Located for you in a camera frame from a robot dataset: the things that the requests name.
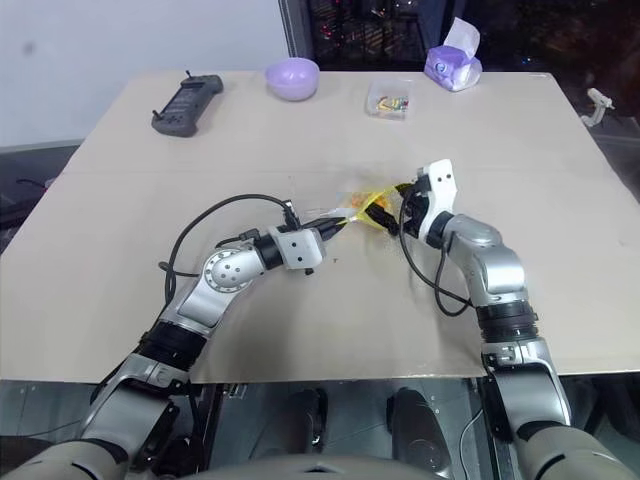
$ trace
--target remote controller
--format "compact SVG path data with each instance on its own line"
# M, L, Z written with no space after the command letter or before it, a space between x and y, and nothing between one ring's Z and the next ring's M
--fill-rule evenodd
M153 111L151 126L163 135L191 137L198 131L196 122L216 93L222 92L218 75L192 77L180 82L180 89L160 113Z

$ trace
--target tissue box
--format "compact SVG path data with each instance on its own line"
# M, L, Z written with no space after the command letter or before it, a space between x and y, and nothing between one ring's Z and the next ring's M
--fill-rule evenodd
M474 56L479 44L478 29L456 17L444 44L429 50L424 73L451 92L473 87L482 73L482 64Z
M429 50L424 73L438 85L457 92L478 83L482 64L459 48L442 45Z

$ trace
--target white tissue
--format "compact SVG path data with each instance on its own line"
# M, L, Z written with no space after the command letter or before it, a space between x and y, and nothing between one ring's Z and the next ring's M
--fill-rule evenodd
M480 45L480 32L470 23L456 17L443 45L459 48L467 54L467 58L471 58Z

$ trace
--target purple tissue box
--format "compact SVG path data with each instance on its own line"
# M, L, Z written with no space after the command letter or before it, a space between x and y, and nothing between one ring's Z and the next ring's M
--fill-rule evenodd
M438 85L457 92L478 82L482 64L476 57L467 57L459 48L441 45L429 49L424 73Z

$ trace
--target wire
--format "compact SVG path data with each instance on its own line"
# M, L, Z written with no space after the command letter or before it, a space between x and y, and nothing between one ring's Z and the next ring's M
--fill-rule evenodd
M46 435L46 434L48 434L48 433L53 433L53 432L55 432L55 431L62 430L63 428L70 427L70 426L72 426L72 425L75 425L76 423L80 423L81 421L82 421L82 420L76 420L76 421L74 421L74 422L65 423L64 425L60 425L59 427L52 428L51 430L47 430L47 431L45 431L45 432L31 433L31 434L29 434L29 435L16 435L16 436L17 436L17 437L20 437L20 438L39 437L40 435Z
M191 441L196 443L196 458L198 462L198 468L204 467L204 429L202 428L202 420L200 419L200 413L198 412L198 406L196 405L196 397L193 393L193 384L191 380L187 380L187 395L189 397L189 406L191 407L191 417L193 418L193 428L191 430Z
M438 282L433 282L432 280L428 279L420 271L418 266L413 261L413 258L411 258L411 254L409 253L409 249L407 248L407 240L405 238L404 219L405 219L405 211L407 209L407 204L409 203L409 199L411 197L413 197L413 195L415 194L415 191L416 191L416 185L413 184L408 189L406 194L403 196L402 205L400 206L400 218L399 218L400 230L399 230L398 236L400 237L400 246L402 247L402 253L404 253L404 256L407 259L407 263L409 263L409 266L411 267L411 270L413 270L413 273L415 273L418 276L418 278L420 278L420 280L422 280L424 283L429 285L431 288L433 288L439 294L446 295L447 297L453 298L454 300L457 300L460 303L465 304L466 306L472 306L471 300L462 298L461 296L456 295L455 293L450 292L449 290L445 290L444 288L441 288L440 285L439 285L439 281Z
M440 299L440 279L442 278L442 270L444 270L444 262L447 259L447 254L444 249L440 250L440 262L438 263L438 269L436 270L436 285L438 288L433 289L433 294L436 297L436 304L442 313L444 313L447 317L457 317L458 315L462 315L471 302L465 303L459 310L447 310L443 305L442 300Z
M220 240L218 243L216 243L216 248L223 247L229 243L239 242L240 240L240 237L225 238L224 240Z
M167 269L169 268L169 264L167 262L158 262L158 268L160 268L160 270L162 270L163 272L166 272ZM178 277L190 277L190 278L196 278L200 276L199 273L178 272L177 270L174 270L173 274Z
M196 225L198 225L202 220L204 220L206 217L211 215L213 212L215 212L216 210L219 210L225 205L229 205L230 203L238 202L240 200L265 200L267 202L280 205L284 209L285 216L287 217L287 219L293 223L296 229L300 229L300 221L293 213L293 210L291 209L291 207L287 205L284 201L278 198L272 197L270 195L262 195L259 193L245 193L243 195L235 195L233 197L229 197L225 200L222 200L221 202L216 203L212 207L209 207L200 215L198 215L195 219L193 219L191 223L189 223L189 225L187 225L184 228L184 230L180 232L180 235L178 235L178 238L176 239L173 245L173 248L171 249L171 255L169 256L169 261L167 262L167 270L165 272L165 278L164 278L165 307L168 306L169 303L171 303L171 300L173 300L173 297L176 293L176 275L174 273L173 266L176 262L178 251L180 250L180 246L182 245L182 242L184 241L185 237L189 234L191 230L193 230L193 228Z
M462 470L464 470L464 478L465 480L469 480L469 471L467 470L467 465L464 463L464 456L462 455L462 441L464 440L464 436L467 434L467 431L471 428L471 425L475 423L475 421L480 418L480 414L482 413L482 408L476 412L471 420L467 422L462 433L460 434L460 442L458 444L458 451L460 452L460 463L462 464Z

